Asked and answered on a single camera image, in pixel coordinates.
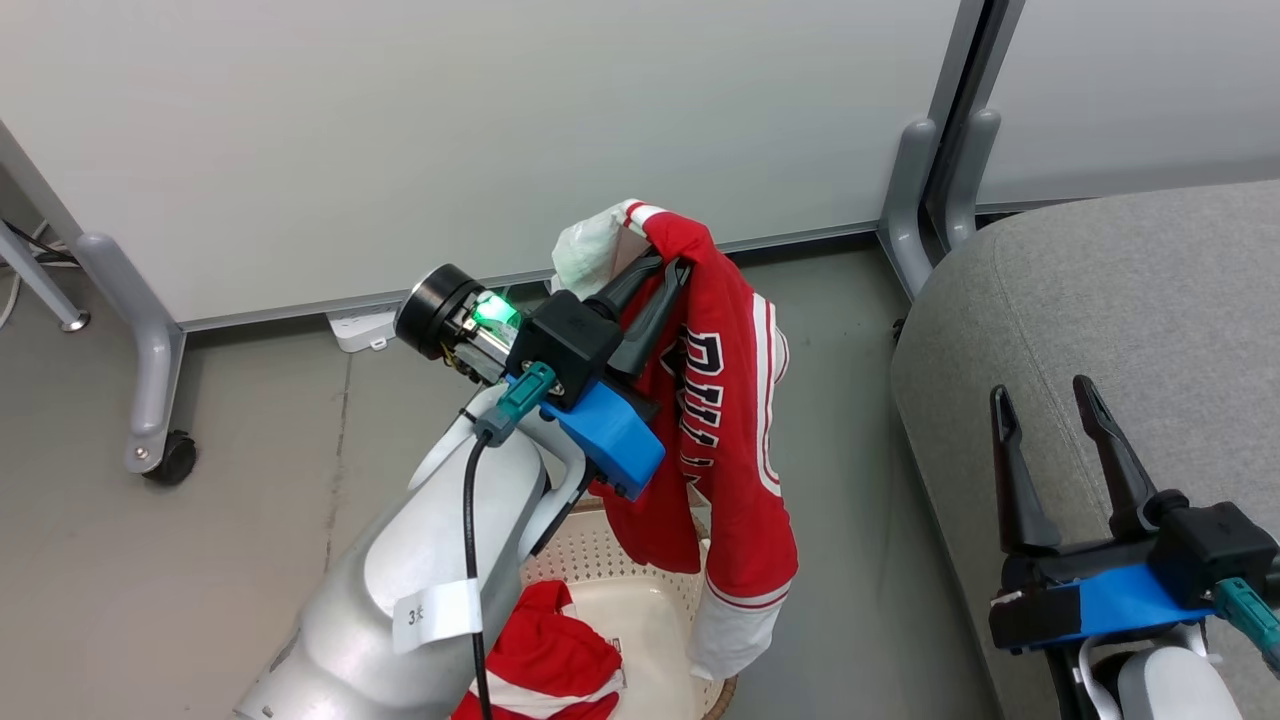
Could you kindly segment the wide white partition panel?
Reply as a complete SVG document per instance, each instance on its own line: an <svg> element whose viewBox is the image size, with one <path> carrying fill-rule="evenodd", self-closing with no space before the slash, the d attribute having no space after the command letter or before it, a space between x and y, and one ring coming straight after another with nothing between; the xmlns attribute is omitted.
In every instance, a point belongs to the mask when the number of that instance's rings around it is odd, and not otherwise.
<svg viewBox="0 0 1280 720"><path fill-rule="evenodd" d="M724 243L879 219L963 0L0 0L0 126L179 323L454 263L626 199Z"/></svg>

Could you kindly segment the thin grey metal stand leg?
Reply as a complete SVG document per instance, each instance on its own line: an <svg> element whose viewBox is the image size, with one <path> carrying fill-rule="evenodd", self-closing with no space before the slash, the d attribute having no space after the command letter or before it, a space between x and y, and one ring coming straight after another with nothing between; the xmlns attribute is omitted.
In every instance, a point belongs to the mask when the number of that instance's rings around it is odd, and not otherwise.
<svg viewBox="0 0 1280 720"><path fill-rule="evenodd" d="M49 274L41 268L29 250L29 242L20 238L3 219L0 219L0 258L60 322L63 332L72 333L88 325L91 315L78 309Z"/></svg>

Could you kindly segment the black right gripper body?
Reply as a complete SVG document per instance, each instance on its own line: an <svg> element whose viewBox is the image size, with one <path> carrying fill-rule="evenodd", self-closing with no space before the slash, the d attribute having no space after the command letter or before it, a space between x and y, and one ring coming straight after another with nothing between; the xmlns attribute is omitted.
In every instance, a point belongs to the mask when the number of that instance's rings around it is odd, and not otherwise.
<svg viewBox="0 0 1280 720"><path fill-rule="evenodd" d="M1146 505L1156 533L1062 546L1050 556L1005 553L1002 588L1051 587L1102 571L1146 565L1181 607L1207 606L1215 585L1245 579L1271 607L1280 607L1280 543L1235 503L1194 507L1184 493L1165 489Z"/></svg>

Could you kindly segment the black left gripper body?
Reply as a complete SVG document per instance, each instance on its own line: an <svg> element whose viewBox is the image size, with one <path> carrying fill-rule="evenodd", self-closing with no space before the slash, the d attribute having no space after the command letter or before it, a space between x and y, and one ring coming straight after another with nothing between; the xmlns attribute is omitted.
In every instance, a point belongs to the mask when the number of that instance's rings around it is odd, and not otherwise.
<svg viewBox="0 0 1280 720"><path fill-rule="evenodd" d="M568 291L529 313L453 264L424 277L396 313L396 337L477 386L550 369L547 402L572 410L600 380L623 337L620 325Z"/></svg>

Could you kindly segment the white power strip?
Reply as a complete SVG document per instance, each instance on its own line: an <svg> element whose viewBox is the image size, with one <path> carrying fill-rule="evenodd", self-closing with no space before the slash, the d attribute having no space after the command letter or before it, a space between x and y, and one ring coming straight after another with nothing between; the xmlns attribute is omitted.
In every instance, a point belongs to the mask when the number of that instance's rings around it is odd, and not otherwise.
<svg viewBox="0 0 1280 720"><path fill-rule="evenodd" d="M346 354L381 351L396 338L394 304L326 313L335 342Z"/></svg>

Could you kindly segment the narrow white partition panel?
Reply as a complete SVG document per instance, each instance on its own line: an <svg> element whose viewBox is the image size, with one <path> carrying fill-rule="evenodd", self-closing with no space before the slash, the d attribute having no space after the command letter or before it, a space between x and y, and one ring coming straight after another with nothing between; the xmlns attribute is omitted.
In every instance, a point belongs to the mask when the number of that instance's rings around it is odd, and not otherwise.
<svg viewBox="0 0 1280 720"><path fill-rule="evenodd" d="M1280 0L1025 0L977 201L1280 179Z"/></svg>

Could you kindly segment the grey partition leg with caster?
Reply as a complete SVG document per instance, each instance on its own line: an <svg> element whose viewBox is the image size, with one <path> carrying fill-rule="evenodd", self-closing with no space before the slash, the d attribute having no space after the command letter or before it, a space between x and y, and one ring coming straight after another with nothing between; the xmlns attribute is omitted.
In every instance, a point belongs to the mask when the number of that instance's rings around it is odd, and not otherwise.
<svg viewBox="0 0 1280 720"><path fill-rule="evenodd" d="M125 443L125 469L141 475L154 468L172 428L172 410L186 350L186 333L145 278L108 234L86 233L73 242L90 279L129 327L137 373Z"/></svg>

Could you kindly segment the grey fabric sofa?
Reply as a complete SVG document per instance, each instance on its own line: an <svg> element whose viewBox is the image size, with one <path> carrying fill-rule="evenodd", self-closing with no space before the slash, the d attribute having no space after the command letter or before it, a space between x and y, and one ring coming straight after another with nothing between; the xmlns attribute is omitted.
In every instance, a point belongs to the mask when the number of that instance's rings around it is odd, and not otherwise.
<svg viewBox="0 0 1280 720"><path fill-rule="evenodd" d="M1108 536L1108 492L1073 379L1088 375L1160 489L1234 502L1280 542L1280 181L1070 202L948 252L891 365L906 437L1001 720L1059 720L1047 662L996 650L989 393L1005 386L1046 512Z"/></svg>

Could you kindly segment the white paper label tape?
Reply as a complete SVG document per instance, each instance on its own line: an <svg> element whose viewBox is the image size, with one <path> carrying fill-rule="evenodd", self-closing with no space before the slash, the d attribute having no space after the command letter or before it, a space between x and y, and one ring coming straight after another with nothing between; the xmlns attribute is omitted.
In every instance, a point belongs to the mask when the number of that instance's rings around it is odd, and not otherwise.
<svg viewBox="0 0 1280 720"><path fill-rule="evenodd" d="M393 606L390 642L397 655L476 633L483 633L477 578L428 585Z"/></svg>

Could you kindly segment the white perforated laundry basket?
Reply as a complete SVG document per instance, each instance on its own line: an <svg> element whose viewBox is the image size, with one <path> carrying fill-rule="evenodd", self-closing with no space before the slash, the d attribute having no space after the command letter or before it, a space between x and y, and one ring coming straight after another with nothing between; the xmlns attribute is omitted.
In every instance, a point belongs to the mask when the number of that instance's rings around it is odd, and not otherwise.
<svg viewBox="0 0 1280 720"><path fill-rule="evenodd" d="M623 687L609 720L723 720L736 678L703 679L689 660L701 573L634 562L602 500L588 496L522 568L525 585L552 580L566 583L577 618L621 653Z"/></svg>

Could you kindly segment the red jersey with white sleeves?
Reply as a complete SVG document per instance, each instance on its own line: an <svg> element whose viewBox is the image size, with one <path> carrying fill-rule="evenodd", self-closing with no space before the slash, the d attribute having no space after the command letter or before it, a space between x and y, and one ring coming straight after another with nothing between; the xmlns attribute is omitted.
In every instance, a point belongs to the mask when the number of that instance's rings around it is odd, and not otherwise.
<svg viewBox="0 0 1280 720"><path fill-rule="evenodd" d="M788 348L774 305L704 224L636 199L559 233L558 286L580 299L603 290L640 254L625 233L666 261L689 260L692 272L636 383L660 407L652 428L666 456L640 498L604 498L605 516L635 562L703 575L690 671L727 680L769 648L797 573L771 464L772 404Z"/></svg>

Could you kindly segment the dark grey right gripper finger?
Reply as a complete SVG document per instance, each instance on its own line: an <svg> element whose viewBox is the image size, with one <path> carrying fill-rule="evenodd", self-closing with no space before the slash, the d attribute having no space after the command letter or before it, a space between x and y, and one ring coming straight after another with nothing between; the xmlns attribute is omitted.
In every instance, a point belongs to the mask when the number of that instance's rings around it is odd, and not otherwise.
<svg viewBox="0 0 1280 720"><path fill-rule="evenodd" d="M1155 483L1094 382L1083 374L1071 382L1082 427L1094 442L1103 470L1111 506L1111 537L1142 541L1156 533L1156 525L1146 515L1146 505L1157 495Z"/></svg>
<svg viewBox="0 0 1280 720"><path fill-rule="evenodd" d="M1011 395L996 386L989 395L1000 548L1009 556L1050 556L1061 536L1046 514L1021 452L1021 424Z"/></svg>

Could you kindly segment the red white striped garment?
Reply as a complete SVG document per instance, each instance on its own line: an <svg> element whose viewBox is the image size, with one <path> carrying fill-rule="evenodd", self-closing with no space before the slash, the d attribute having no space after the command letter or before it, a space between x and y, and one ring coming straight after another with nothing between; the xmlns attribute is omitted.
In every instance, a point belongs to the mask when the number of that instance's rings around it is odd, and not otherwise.
<svg viewBox="0 0 1280 720"><path fill-rule="evenodd" d="M621 652L561 579L524 588L486 656L492 720L609 720L623 678Z"/></svg>

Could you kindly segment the black caster wheel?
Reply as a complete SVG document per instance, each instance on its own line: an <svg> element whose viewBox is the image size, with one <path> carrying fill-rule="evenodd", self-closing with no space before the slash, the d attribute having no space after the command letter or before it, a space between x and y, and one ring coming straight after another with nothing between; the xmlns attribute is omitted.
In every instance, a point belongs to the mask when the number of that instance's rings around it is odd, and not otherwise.
<svg viewBox="0 0 1280 720"><path fill-rule="evenodd" d="M170 430L159 462L142 474L147 482L160 487L177 487L193 471L198 461L198 447L186 430Z"/></svg>

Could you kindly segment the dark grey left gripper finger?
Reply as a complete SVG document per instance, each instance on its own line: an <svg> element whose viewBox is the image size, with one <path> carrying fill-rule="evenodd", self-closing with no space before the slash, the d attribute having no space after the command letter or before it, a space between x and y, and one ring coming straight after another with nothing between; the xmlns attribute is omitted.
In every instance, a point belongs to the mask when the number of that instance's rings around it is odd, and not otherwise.
<svg viewBox="0 0 1280 720"><path fill-rule="evenodd" d="M691 274L691 260L675 259L664 263L663 269L653 275L658 275L660 283L644 300L611 356L608 368L612 377L634 383L643 375Z"/></svg>
<svg viewBox="0 0 1280 720"><path fill-rule="evenodd" d="M605 319L621 319L644 283L660 272L663 266L664 261L660 256L639 256L608 281L603 288L590 295L585 300L585 305Z"/></svg>

